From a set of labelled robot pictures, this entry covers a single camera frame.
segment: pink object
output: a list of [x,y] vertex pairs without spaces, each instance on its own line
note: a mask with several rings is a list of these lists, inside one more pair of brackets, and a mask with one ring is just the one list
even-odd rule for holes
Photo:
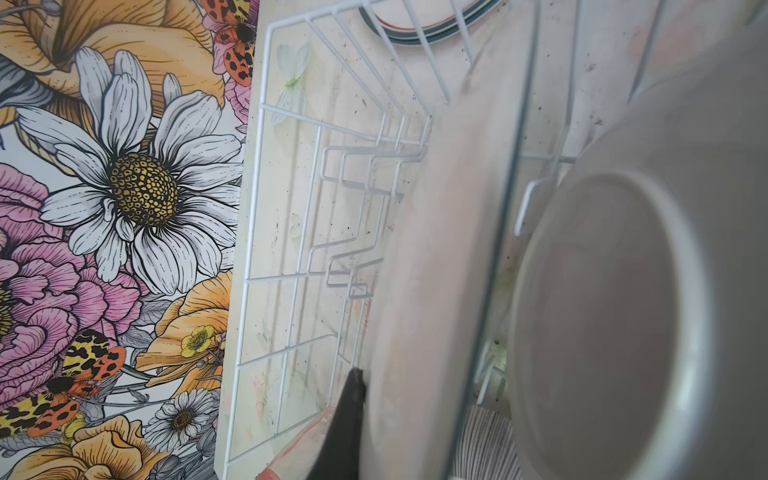
[[78,331],[78,321],[58,308],[44,308],[16,324],[0,341],[0,409],[17,403],[53,376],[54,358]]
[[244,87],[230,78],[224,85],[224,97],[230,101],[237,119],[247,125],[248,110],[250,109],[250,87]]
[[304,480],[315,465],[334,410],[328,407],[304,427],[256,480]]
[[40,220],[48,188],[10,165],[0,164],[0,248],[41,236],[61,238],[62,229]]
[[149,292],[130,263],[112,282],[99,279],[93,255],[73,254],[61,229],[40,220],[47,196],[32,177],[0,165],[0,306],[11,320],[0,339],[0,409],[42,391],[77,331],[116,340]]

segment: leaf illustration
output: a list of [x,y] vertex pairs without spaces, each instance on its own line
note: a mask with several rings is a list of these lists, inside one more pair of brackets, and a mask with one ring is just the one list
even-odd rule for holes
[[128,362],[128,365],[130,366],[136,366],[136,359],[139,358],[139,355],[142,353],[146,353],[147,349],[134,349],[133,353],[131,354],[131,361]]
[[11,455],[13,455],[19,450],[55,445],[59,443],[60,440],[61,432],[58,430],[54,430],[53,432],[46,433],[45,435],[41,435],[35,438],[30,438],[26,432],[21,432],[17,433],[16,435],[5,437],[4,439],[0,439],[0,448],[6,451],[3,452],[3,456],[6,456],[5,453],[7,452],[11,452]]
[[170,300],[142,300],[141,313],[139,317],[131,324],[132,326],[154,325],[162,318],[165,310],[168,310]]
[[149,393],[139,393],[135,390],[131,390],[131,395],[136,399],[137,403],[149,402]]
[[110,378],[109,380],[100,382],[98,387],[101,391],[98,393],[98,395],[96,395],[95,399],[103,402],[112,393],[114,384],[118,382],[122,374],[123,372],[120,372],[115,376],[113,376],[112,378]]
[[85,414],[85,422],[88,425],[99,423],[104,418],[104,407],[93,403],[82,402],[80,411]]
[[118,335],[118,342],[122,346],[132,346],[137,349],[145,349],[152,343],[152,335],[131,325],[122,335]]

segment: dish rack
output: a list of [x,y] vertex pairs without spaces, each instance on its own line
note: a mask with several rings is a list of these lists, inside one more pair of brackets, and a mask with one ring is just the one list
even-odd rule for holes
[[[229,479],[230,466],[278,438],[282,437],[284,444],[288,434],[295,435],[299,427],[324,406],[332,405],[340,393],[346,372],[357,365],[370,303],[376,292],[378,266],[384,259],[384,249],[394,227],[398,206],[407,194],[409,183],[417,178],[419,162],[429,148],[429,132],[439,123],[452,93],[470,69],[482,42],[490,35],[490,24],[494,20],[491,13],[480,22],[467,26],[458,0],[446,0],[451,2],[459,35],[433,44],[428,42],[419,24],[413,0],[402,0],[420,40],[420,47],[396,47],[386,36],[373,10],[373,5],[381,1],[401,0],[341,2],[271,23],[260,31],[264,40],[263,68],[257,126],[251,132],[256,146],[253,176],[250,178],[252,188],[250,197],[243,201],[243,207],[248,212],[247,225],[244,226],[247,229],[244,268],[243,274],[233,279],[241,283],[243,295],[240,318],[237,320],[237,346],[234,353],[230,353],[235,356],[234,387],[229,405],[231,415],[226,430],[221,480]],[[514,8],[515,3],[518,2],[507,0],[500,2],[496,8]],[[540,6],[538,2],[533,3],[538,15]],[[630,98],[643,81],[657,41],[665,3],[665,0],[659,0],[655,9]],[[515,235],[518,237],[525,237],[531,231],[535,224],[535,213],[532,211],[536,204],[546,203],[548,194],[557,184],[560,166],[574,161],[573,157],[563,155],[571,130],[576,58],[583,28],[584,2],[577,0],[574,5],[572,40],[563,52],[563,56],[570,61],[564,114],[557,129],[554,149],[551,154],[521,155],[523,164],[536,167],[534,178],[527,182],[521,190],[522,195],[515,200],[518,206]],[[367,12],[377,35],[366,30],[357,12],[359,9]],[[297,34],[297,28],[301,28],[303,33]],[[289,30],[288,38],[313,36],[313,61],[317,56],[331,59],[336,62],[335,69],[346,79],[336,91],[335,101],[339,109],[331,118],[312,111],[316,98],[313,98],[310,88],[307,88],[310,111],[305,113],[278,108],[275,101],[268,101],[268,98],[276,98],[276,93],[282,88],[280,76],[275,72],[275,50],[280,36]],[[443,65],[446,62],[449,70]],[[310,64],[307,75],[311,75],[312,70]],[[369,100],[362,103],[367,112],[362,120],[360,115],[355,116],[358,110],[355,114],[339,112],[353,94],[365,95],[363,99]],[[288,127],[271,125],[270,115],[274,114],[297,122]],[[281,170],[283,177],[276,179],[277,162],[265,157],[265,151],[279,150],[280,137],[284,134],[290,144],[307,141],[310,146],[304,147],[306,154],[303,160],[297,161],[295,167]],[[271,200],[265,200],[266,195],[278,187],[287,187],[290,198],[285,205],[289,206],[289,210],[278,214],[264,213],[273,209]],[[351,221],[342,225],[340,232],[324,224],[330,222],[332,226],[333,221],[339,218],[334,208],[352,212],[343,216]],[[280,264],[276,267],[269,265],[261,268],[253,264],[254,242],[259,240],[260,226],[267,222],[262,217],[283,219],[282,226],[280,222],[275,226],[274,246],[269,250],[280,252]],[[265,246],[257,245],[256,248],[264,250]],[[284,301],[269,300],[274,297]],[[336,305],[334,310],[328,309],[336,314],[333,318],[316,312],[313,314],[307,308],[313,301],[316,306],[320,305],[325,298],[330,298],[329,303]],[[271,331],[257,333],[248,328],[247,320],[262,313],[255,313],[253,308],[249,310],[250,303],[259,309],[263,307],[265,319],[267,311],[270,312],[274,325]],[[331,320],[330,325],[326,324],[326,319]],[[257,348],[255,353],[244,354],[244,346],[251,346],[257,337],[263,340],[262,347]],[[492,365],[487,350],[484,349],[475,366],[475,381],[481,385],[482,391],[480,401],[488,388],[489,377],[492,374],[504,375],[502,370]],[[242,401],[246,395],[241,385],[241,373],[255,366],[265,368],[266,377],[271,378],[272,385],[278,388],[270,404],[273,429],[269,435],[255,438],[247,448],[233,452],[238,397]],[[317,390],[320,380],[323,380],[324,391],[321,396],[315,395],[315,408],[297,409],[307,415],[286,414],[292,408],[286,405],[293,395],[290,386],[295,380],[297,366],[306,369],[301,388]],[[322,372],[324,376],[312,374],[311,366],[314,372]]]

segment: orange flower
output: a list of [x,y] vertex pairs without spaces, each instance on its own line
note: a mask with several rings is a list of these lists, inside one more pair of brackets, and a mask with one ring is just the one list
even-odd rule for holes
[[74,433],[74,444],[40,449],[22,458],[8,480],[144,480],[168,456],[147,446],[141,422],[124,416]]
[[147,386],[184,377],[174,396],[221,386],[211,377],[222,373],[231,290],[232,272],[219,273],[168,307],[154,327],[157,338],[136,362],[136,368],[143,372],[161,369]]

